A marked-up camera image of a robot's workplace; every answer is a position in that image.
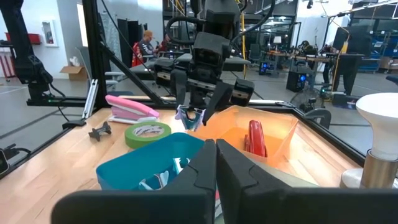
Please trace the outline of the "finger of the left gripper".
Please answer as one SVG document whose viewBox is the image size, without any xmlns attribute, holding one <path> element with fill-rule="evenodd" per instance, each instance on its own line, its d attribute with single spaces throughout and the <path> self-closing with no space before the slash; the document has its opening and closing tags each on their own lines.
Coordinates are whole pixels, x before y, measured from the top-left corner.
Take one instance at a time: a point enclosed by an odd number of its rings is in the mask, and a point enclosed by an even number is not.
<svg viewBox="0 0 398 224">
<path fill-rule="evenodd" d="M 175 92 L 176 103 L 178 105 L 184 105 L 186 84 L 187 84 L 187 74 L 183 70 L 172 70 L 170 74 L 170 81 L 172 89 Z"/>
<path fill-rule="evenodd" d="M 210 101 L 207 104 L 203 114 L 202 123 L 204 126 L 206 126 L 208 120 L 220 106 L 225 106 L 229 102 L 232 92 L 232 85 L 224 82 L 218 82 L 216 84 L 213 95 L 210 98 Z"/>
</svg>

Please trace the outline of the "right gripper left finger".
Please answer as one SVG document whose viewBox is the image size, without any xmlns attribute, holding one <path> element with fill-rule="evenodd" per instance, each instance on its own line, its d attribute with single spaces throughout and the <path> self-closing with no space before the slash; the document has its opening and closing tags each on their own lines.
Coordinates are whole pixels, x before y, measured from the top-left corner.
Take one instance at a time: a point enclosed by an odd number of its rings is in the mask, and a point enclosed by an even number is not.
<svg viewBox="0 0 398 224">
<path fill-rule="evenodd" d="M 213 223 L 217 149 L 213 140 L 161 190 L 84 190 L 54 206 L 51 223 Z"/>
</svg>

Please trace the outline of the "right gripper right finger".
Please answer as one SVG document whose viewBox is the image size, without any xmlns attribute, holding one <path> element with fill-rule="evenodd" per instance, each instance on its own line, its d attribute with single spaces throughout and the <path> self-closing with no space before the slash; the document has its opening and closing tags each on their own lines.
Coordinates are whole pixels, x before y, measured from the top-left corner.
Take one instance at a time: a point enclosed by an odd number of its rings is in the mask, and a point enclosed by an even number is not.
<svg viewBox="0 0 398 224">
<path fill-rule="evenodd" d="M 397 191 L 291 187 L 216 141 L 217 185 L 225 223 L 397 224 Z"/>
</svg>

